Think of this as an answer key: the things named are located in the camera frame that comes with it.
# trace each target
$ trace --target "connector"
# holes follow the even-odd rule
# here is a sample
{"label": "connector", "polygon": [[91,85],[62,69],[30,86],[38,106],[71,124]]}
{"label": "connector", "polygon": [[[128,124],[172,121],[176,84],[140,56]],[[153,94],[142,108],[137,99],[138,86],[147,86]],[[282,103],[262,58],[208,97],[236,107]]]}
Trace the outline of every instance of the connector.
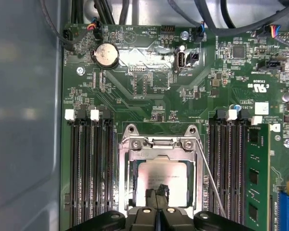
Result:
{"label": "connector", "polygon": [[289,231],[289,196],[286,192],[278,193],[278,230]]}

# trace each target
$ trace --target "motherboard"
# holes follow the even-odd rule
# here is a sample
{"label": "motherboard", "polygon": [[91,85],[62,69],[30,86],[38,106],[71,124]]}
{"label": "motherboard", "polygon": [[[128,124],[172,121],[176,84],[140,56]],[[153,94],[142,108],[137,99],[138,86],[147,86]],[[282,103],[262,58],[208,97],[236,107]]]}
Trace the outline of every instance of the motherboard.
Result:
{"label": "motherboard", "polygon": [[100,25],[64,51],[60,230],[145,206],[160,185],[190,217],[221,214],[200,150],[228,219],[289,230],[289,46],[259,31]]}

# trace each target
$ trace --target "screw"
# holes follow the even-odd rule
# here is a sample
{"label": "screw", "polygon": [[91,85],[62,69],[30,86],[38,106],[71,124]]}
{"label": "screw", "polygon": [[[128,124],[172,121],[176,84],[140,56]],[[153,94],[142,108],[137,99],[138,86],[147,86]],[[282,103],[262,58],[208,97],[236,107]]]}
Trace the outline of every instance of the screw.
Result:
{"label": "screw", "polygon": [[169,213],[174,213],[174,212],[175,212],[175,209],[174,209],[174,208],[167,208],[167,212],[169,212]]}
{"label": "screw", "polygon": [[82,66],[79,66],[77,67],[76,72],[77,72],[77,75],[83,76],[85,74],[85,68],[83,68]]}
{"label": "screw", "polygon": [[193,147],[193,143],[189,140],[186,140],[183,144],[184,148],[191,149]]}
{"label": "screw", "polygon": [[286,148],[289,148],[289,139],[285,139],[285,141],[284,141],[284,146],[285,146]]}
{"label": "screw", "polygon": [[182,40],[188,40],[189,39],[189,33],[187,31],[181,32],[181,39]]}
{"label": "screw", "polygon": [[111,218],[112,219],[117,219],[117,218],[119,218],[119,215],[118,214],[114,214],[114,215],[111,216]]}
{"label": "screw", "polygon": [[138,140],[134,140],[132,143],[131,143],[131,146],[133,148],[139,148],[140,147],[140,142]]}
{"label": "screw", "polygon": [[202,219],[209,219],[209,215],[205,213],[200,213],[199,215]]}

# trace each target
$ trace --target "black cable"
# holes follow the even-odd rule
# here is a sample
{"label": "black cable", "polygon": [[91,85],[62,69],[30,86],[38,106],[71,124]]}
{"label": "black cable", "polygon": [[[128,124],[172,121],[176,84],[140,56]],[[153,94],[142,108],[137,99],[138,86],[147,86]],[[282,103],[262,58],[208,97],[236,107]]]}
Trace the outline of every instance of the black cable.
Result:
{"label": "black cable", "polygon": [[77,0],[77,23],[83,24],[83,0]]}
{"label": "black cable", "polygon": [[122,0],[122,10],[119,18],[119,25],[125,25],[127,13],[129,11],[130,0]]}
{"label": "black cable", "polygon": [[187,14],[185,14],[184,11],[181,10],[181,8],[175,3],[174,0],[167,0],[167,2],[173,8],[174,11],[176,11],[179,15],[181,15],[190,24],[200,26],[200,23],[196,22],[195,20],[187,16]]}
{"label": "black cable", "polygon": [[71,6],[71,23],[77,23],[77,9],[76,9],[76,0],[72,0]]}
{"label": "black cable", "polygon": [[95,7],[98,11],[98,14],[100,15],[102,23],[103,24],[109,24],[107,17],[106,17],[106,14],[105,14],[105,11],[103,9],[101,0],[94,0],[94,3],[95,3]]}
{"label": "black cable", "polygon": [[41,4],[41,7],[42,7],[42,12],[43,12],[43,16],[47,22],[47,24],[49,25],[51,31],[65,44],[67,45],[74,45],[78,42],[80,42],[88,33],[88,30],[84,30],[82,31],[78,37],[76,37],[74,40],[70,41],[70,40],[67,40],[65,39],[62,35],[59,34],[59,32],[57,31],[56,27],[54,26],[50,16],[49,16],[49,13],[47,11],[47,8],[46,8],[46,4],[45,4],[45,0],[39,0],[40,4]]}
{"label": "black cable", "polygon": [[205,21],[205,23],[207,24],[208,28],[217,36],[234,36],[237,34],[241,34],[241,33],[245,33],[247,31],[252,31],[255,30],[257,28],[260,28],[263,25],[268,25],[278,19],[280,19],[281,17],[284,17],[285,15],[287,15],[289,13],[289,7],[286,7],[285,9],[282,9],[281,11],[277,12],[276,14],[264,18],[256,23],[247,25],[247,26],[243,26],[243,27],[239,27],[239,28],[235,28],[235,29],[217,29],[212,17],[210,15],[210,12],[208,10],[208,6],[206,4],[205,0],[194,0],[198,11],[200,12],[203,20]]}
{"label": "black cable", "polygon": [[221,12],[222,12],[223,20],[225,21],[227,27],[231,29],[236,28],[228,12],[227,0],[221,0]]}
{"label": "black cable", "polygon": [[116,24],[107,0],[101,0],[104,12],[110,24]]}

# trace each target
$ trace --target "cable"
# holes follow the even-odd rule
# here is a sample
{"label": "cable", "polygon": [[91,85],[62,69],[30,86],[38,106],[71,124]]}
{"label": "cable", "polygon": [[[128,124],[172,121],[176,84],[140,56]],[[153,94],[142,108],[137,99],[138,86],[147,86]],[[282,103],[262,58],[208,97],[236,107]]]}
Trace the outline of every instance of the cable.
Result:
{"label": "cable", "polygon": [[214,190],[214,194],[215,194],[216,199],[217,199],[217,201],[218,201],[218,204],[219,204],[219,206],[220,206],[221,214],[222,214],[222,216],[223,216],[224,218],[227,218],[226,213],[225,213],[225,210],[224,210],[224,208],[223,208],[223,204],[222,204],[221,198],[220,198],[220,196],[219,196],[219,194],[218,194],[217,187],[216,187],[216,185],[215,185],[213,176],[212,176],[212,174],[211,174],[211,171],[210,171],[208,162],[207,162],[207,160],[206,160],[206,156],[204,155],[204,152],[203,152],[203,150],[202,150],[202,148],[201,148],[201,144],[200,144],[200,142],[199,142],[198,139],[196,139],[196,143],[197,143],[197,145],[198,145],[198,147],[199,147],[199,150],[200,150],[200,152],[201,152],[201,156],[202,156],[203,162],[204,162],[205,167],[206,167],[206,169],[207,169],[207,171],[208,171],[209,179],[210,179],[210,181],[211,181],[211,185],[212,185],[212,188],[213,188],[213,190]]}
{"label": "cable", "polygon": [[121,10],[120,19],[119,19],[119,25],[126,24],[129,6],[130,6],[130,0],[122,0],[122,10]]}
{"label": "cable", "polygon": [[76,0],[72,0],[72,6],[71,6],[71,23],[75,24],[76,22],[77,22]]}
{"label": "cable", "polygon": [[114,17],[112,16],[112,12],[110,10],[108,1],[107,0],[101,0],[101,3],[103,5],[103,9],[104,9],[105,15],[106,15],[106,17],[108,19],[108,22],[110,24],[113,24],[113,25],[116,24],[115,20],[114,20]]}
{"label": "cable", "polygon": [[284,17],[289,13],[289,7],[286,7],[282,9],[281,11],[277,12],[274,15],[271,15],[270,17],[264,18],[256,23],[239,27],[239,28],[234,28],[234,29],[217,29],[212,17],[210,15],[210,12],[208,10],[208,6],[205,0],[194,0],[198,11],[200,12],[200,15],[202,16],[203,20],[207,24],[208,28],[217,36],[234,36],[237,34],[245,33],[247,31],[252,31],[255,30],[263,25],[268,25],[281,17]]}
{"label": "cable", "polygon": [[195,20],[187,16],[187,14],[185,14],[184,11],[175,3],[174,0],[167,0],[167,2],[173,8],[174,11],[176,11],[179,15],[181,15],[190,24],[193,24],[195,26],[200,26],[200,23],[196,22]]}
{"label": "cable", "polygon": [[289,42],[287,42],[287,41],[285,41],[285,40],[283,40],[280,36],[275,36],[275,38],[274,38],[277,42],[280,42],[280,43],[282,43],[282,44],[284,44],[284,45],[287,45],[287,46],[289,46]]}
{"label": "cable", "polygon": [[74,45],[78,42],[80,42],[88,33],[88,30],[84,30],[82,31],[77,38],[75,38],[74,40],[70,41],[70,40],[67,40],[65,39],[62,35],[59,34],[59,32],[57,31],[56,27],[54,26],[49,14],[48,14],[48,11],[47,11],[47,8],[46,8],[46,4],[45,4],[45,0],[39,0],[40,4],[41,4],[41,7],[42,7],[42,12],[43,12],[43,16],[47,22],[47,24],[49,25],[51,31],[63,42],[65,43],[66,45]]}
{"label": "cable", "polygon": [[225,21],[227,27],[231,29],[236,28],[228,12],[227,0],[221,0],[221,12],[222,12],[223,20]]}
{"label": "cable", "polygon": [[83,24],[83,0],[77,0],[77,23]]}
{"label": "cable", "polygon": [[103,9],[101,0],[94,0],[94,3],[95,3],[95,7],[98,11],[98,14],[100,15],[102,23],[103,24],[109,24],[107,17],[106,17],[106,14],[105,14],[105,11]]}

